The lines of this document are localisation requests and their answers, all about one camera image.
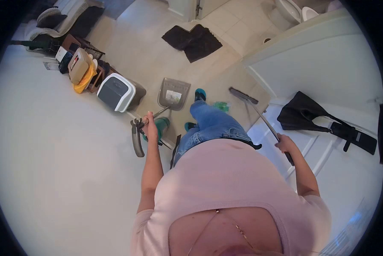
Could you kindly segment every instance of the black belt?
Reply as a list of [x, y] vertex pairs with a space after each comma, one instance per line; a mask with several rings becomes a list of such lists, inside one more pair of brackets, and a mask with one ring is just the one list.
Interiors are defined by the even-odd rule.
[[[177, 150], [177, 147], [178, 145], [180, 144], [180, 138], [181, 138], [181, 135], [177, 136], [176, 138], [176, 146], [174, 146], [174, 149], [173, 149], [173, 155], [171, 157], [171, 161], [170, 161], [170, 169], [173, 168], [173, 163], [174, 163], [174, 157], [176, 156], [176, 150]], [[224, 138], [224, 139], [230, 139], [230, 140], [234, 140], [234, 141], [241, 141], [247, 145], [250, 145], [251, 147], [253, 147], [255, 150], [259, 150], [262, 145], [261, 144], [258, 144], [258, 145], [254, 145], [254, 143], [252, 143], [252, 141], [246, 141], [246, 140], [241, 140], [241, 139], [235, 139], [235, 138]]]

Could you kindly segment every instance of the yellow cloth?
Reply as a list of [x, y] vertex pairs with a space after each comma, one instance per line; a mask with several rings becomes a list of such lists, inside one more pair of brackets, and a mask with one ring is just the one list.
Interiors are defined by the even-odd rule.
[[91, 61], [89, 68], [86, 70], [86, 73], [83, 75], [82, 79], [79, 81], [79, 84], [72, 84], [75, 92], [82, 93], [82, 91], [87, 88], [90, 81], [95, 75], [97, 75], [95, 64], [93, 63], [93, 61]]

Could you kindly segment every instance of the gold necklace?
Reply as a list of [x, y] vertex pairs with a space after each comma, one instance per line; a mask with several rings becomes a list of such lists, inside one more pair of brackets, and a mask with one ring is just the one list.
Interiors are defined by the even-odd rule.
[[[201, 234], [203, 234], [204, 230], [206, 229], [206, 227], [209, 225], [209, 223], [214, 219], [214, 217], [217, 216], [217, 214], [220, 213], [220, 209], [216, 209], [216, 213], [213, 215], [213, 217], [207, 222], [207, 224], [204, 226], [203, 230], [200, 232], [200, 234], [198, 235], [198, 237], [196, 238], [196, 240], [194, 241], [194, 243], [191, 245], [191, 248], [189, 250], [189, 252], [187, 253], [187, 256], [189, 256], [190, 252], [191, 252], [191, 249], [193, 248], [193, 246], [195, 245], [195, 243], [198, 241], [198, 239], [200, 238]], [[224, 212], [222, 212], [221, 214], [223, 214], [225, 217], [227, 217], [232, 223], [233, 225], [238, 229], [238, 231], [240, 232], [240, 234], [244, 237], [245, 241], [247, 241], [248, 245], [253, 249], [253, 250], [256, 250], [251, 244], [250, 242], [248, 241], [247, 237], [245, 236], [245, 233], [244, 231], [242, 231], [240, 229], [240, 227], [236, 224], [236, 222], [233, 220], [233, 218], [231, 218], [230, 216], [228, 216], [227, 214], [225, 214]]]

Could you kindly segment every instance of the white door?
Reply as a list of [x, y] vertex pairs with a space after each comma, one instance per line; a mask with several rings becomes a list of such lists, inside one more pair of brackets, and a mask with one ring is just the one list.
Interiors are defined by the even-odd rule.
[[207, 14], [211, 13], [228, 1], [229, 0], [200, 0], [198, 18], [204, 18]]
[[[375, 155], [371, 155], [351, 144], [348, 151], [344, 152], [345, 141], [330, 133], [284, 131], [277, 117], [289, 100], [271, 100], [264, 116], [276, 132], [290, 136], [297, 144], [317, 178], [321, 197], [332, 215], [331, 242], [323, 253], [348, 255], [362, 237], [381, 193], [383, 167], [379, 164], [378, 148]], [[320, 105], [328, 113], [337, 115], [338, 118], [377, 139], [377, 120], [363, 119], [364, 115], [351, 109]], [[314, 119], [314, 123], [330, 127], [332, 120], [318, 117]], [[247, 134], [254, 144], [262, 144], [258, 152], [270, 159], [286, 182], [296, 190], [295, 167], [291, 166], [285, 155], [274, 146], [277, 141], [265, 123], [259, 119]]]

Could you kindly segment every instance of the woman's right hand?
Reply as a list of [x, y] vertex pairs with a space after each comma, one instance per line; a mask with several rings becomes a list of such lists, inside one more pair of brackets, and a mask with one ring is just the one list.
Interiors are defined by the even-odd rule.
[[147, 115], [143, 116], [143, 120], [146, 120], [146, 119], [149, 120], [149, 123], [147, 125], [145, 125], [142, 128], [142, 130], [146, 134], [149, 144], [150, 144], [150, 142], [153, 142], [153, 143], [156, 142], [157, 143], [159, 135], [157, 132], [156, 124], [154, 123], [153, 112], [149, 111], [147, 113]]
[[295, 150], [299, 150], [297, 145], [291, 140], [290, 137], [284, 134], [277, 134], [277, 137], [280, 139], [280, 142], [276, 143], [275, 146], [278, 147], [282, 153], [290, 153]]

